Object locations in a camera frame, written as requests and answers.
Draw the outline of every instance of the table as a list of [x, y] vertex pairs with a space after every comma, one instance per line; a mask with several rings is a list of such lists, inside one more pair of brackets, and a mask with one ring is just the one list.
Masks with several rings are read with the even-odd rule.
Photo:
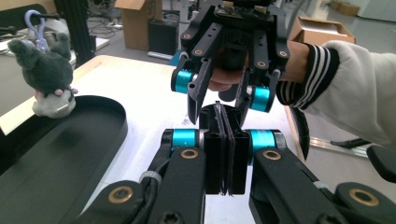
[[[72, 87], [79, 90], [78, 95], [99, 95], [120, 102], [128, 122], [128, 134], [88, 204], [108, 184], [120, 180], [138, 182], [159, 148], [165, 129], [198, 128], [187, 116], [187, 96], [171, 91], [174, 69], [170, 65], [102, 55], [75, 71]], [[204, 105], [214, 104], [218, 99], [216, 92], [208, 91]], [[0, 118], [0, 127], [5, 133], [33, 115], [33, 101], [29, 99]], [[285, 135], [290, 150], [301, 158], [291, 120], [288, 108], [275, 99], [270, 113], [250, 110], [242, 129], [278, 129]], [[251, 172], [249, 167], [247, 192]], [[248, 193], [233, 197], [207, 195], [205, 223], [254, 223], [248, 208]]]

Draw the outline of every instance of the plush toy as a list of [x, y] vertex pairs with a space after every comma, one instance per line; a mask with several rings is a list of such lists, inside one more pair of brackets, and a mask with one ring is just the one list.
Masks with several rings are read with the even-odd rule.
[[57, 34], [57, 42], [50, 50], [40, 52], [30, 41], [12, 40], [8, 48], [15, 54], [22, 67], [23, 78], [35, 89], [33, 110], [38, 116], [62, 118], [70, 114], [76, 105], [72, 89], [73, 68], [67, 35]]

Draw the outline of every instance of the black speaker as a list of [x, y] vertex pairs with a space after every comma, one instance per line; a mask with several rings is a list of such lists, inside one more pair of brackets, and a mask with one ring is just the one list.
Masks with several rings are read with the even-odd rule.
[[148, 50], [174, 55], [177, 51], [177, 22], [156, 21], [148, 23]]

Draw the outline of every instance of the floor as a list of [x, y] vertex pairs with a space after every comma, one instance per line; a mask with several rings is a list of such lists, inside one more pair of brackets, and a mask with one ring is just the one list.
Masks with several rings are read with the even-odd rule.
[[[327, 5], [329, 1], [312, 0], [305, 2], [299, 15], [340, 21], [356, 36], [358, 45], [373, 52], [396, 53], [395, 22], [372, 21], [344, 16], [332, 10]], [[294, 0], [292, 3], [284, 5], [288, 15], [296, 8], [298, 3], [299, 1]], [[163, 1], [163, 8], [169, 7], [169, 1]], [[90, 19], [89, 27], [99, 24], [96, 20]], [[102, 34], [98, 34], [101, 33], [100, 29], [91, 29], [91, 31], [96, 32], [95, 35], [98, 37], [109, 39], [109, 45], [98, 50], [96, 55], [105, 54], [154, 63], [168, 63], [167, 60], [149, 57], [146, 51], [126, 49], [123, 43], [122, 30], [109, 32], [105, 29]], [[14, 58], [0, 55], [0, 67], [2, 68], [0, 74], [0, 116], [2, 116], [16, 105], [30, 98], [33, 95], [33, 90], [24, 83], [21, 77], [21, 69]], [[354, 137], [350, 133], [338, 130], [323, 119], [313, 116], [307, 118], [312, 136], [329, 140], [347, 140]], [[329, 185], [331, 190], [334, 190], [339, 183], [356, 181], [378, 189], [396, 202], [395, 185], [382, 180], [366, 158], [312, 148], [306, 164], [319, 179]]]

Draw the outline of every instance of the open cardboard box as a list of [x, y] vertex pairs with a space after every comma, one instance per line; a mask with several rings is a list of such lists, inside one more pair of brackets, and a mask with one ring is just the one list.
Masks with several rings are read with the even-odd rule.
[[322, 45], [330, 40], [356, 43], [355, 36], [338, 21], [325, 21], [308, 17], [298, 17], [291, 28], [289, 40]]
[[125, 47], [149, 50], [149, 21], [163, 19], [163, 1], [117, 0], [115, 7], [121, 11]]

